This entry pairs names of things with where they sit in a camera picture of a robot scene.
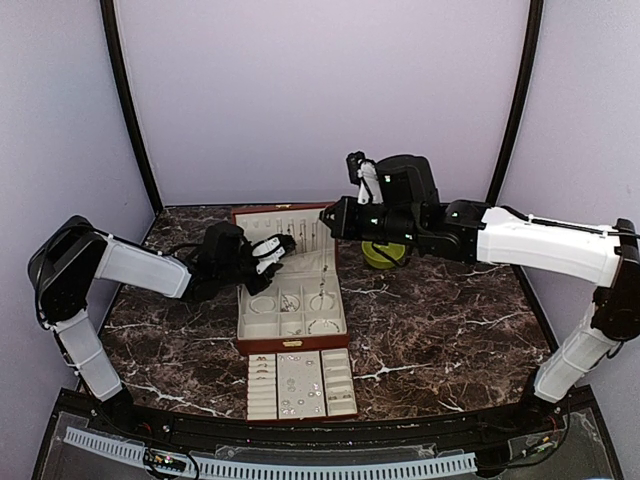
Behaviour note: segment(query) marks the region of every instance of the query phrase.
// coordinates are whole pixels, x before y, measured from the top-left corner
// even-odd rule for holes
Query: open jewelry box
[[[277,353],[346,347],[349,334],[336,268],[336,243],[320,221],[327,205],[235,209],[233,221],[251,242],[290,234],[295,252],[282,258],[269,288],[238,289],[238,350]]]
[[[346,348],[249,356],[247,421],[353,417]]]

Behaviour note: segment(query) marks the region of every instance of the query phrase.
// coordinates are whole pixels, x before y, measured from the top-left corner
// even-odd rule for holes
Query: gold latch
[[[287,341],[282,342],[282,345],[284,347],[287,347],[287,348],[301,347],[302,346],[302,340],[287,340]]]

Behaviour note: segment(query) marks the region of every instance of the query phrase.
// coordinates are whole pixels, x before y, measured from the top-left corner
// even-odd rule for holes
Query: yellow-green bowl
[[[402,260],[404,259],[406,253],[405,246],[398,245],[397,243],[390,243],[389,245],[376,244],[376,248],[389,255],[398,263],[402,263]],[[364,253],[364,259],[373,268],[385,270],[388,268],[393,268],[395,266],[393,262],[387,260],[373,249],[372,242],[362,242],[362,253]]]

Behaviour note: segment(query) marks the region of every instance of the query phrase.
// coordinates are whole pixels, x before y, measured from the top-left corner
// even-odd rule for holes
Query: marble table
[[[175,207],[146,245],[198,242],[230,207]],[[358,420],[472,411],[518,400],[550,354],[511,267],[415,257],[374,270],[360,244],[339,244],[339,278]],[[101,332],[137,404],[242,419],[246,358],[235,348],[235,288],[197,305],[124,287]]]

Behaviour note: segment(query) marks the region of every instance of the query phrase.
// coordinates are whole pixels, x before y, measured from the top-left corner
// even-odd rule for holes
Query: robotic arm
[[[347,165],[360,192],[322,212],[334,238],[400,243],[419,255],[470,264],[535,267],[596,286],[580,324],[532,377],[532,391],[525,395],[538,407],[560,401],[605,355],[640,335],[638,235],[629,220],[590,226],[475,201],[443,204],[424,157],[398,155],[375,163],[358,152]]]
[[[101,402],[126,402],[128,392],[107,357],[87,313],[94,278],[200,302],[228,285],[244,283],[251,295],[266,289],[278,261],[295,248],[290,235],[251,244],[242,228],[209,227],[202,244],[188,244],[182,262],[96,230],[85,218],[69,219],[29,261],[40,324],[53,331],[67,364]]]

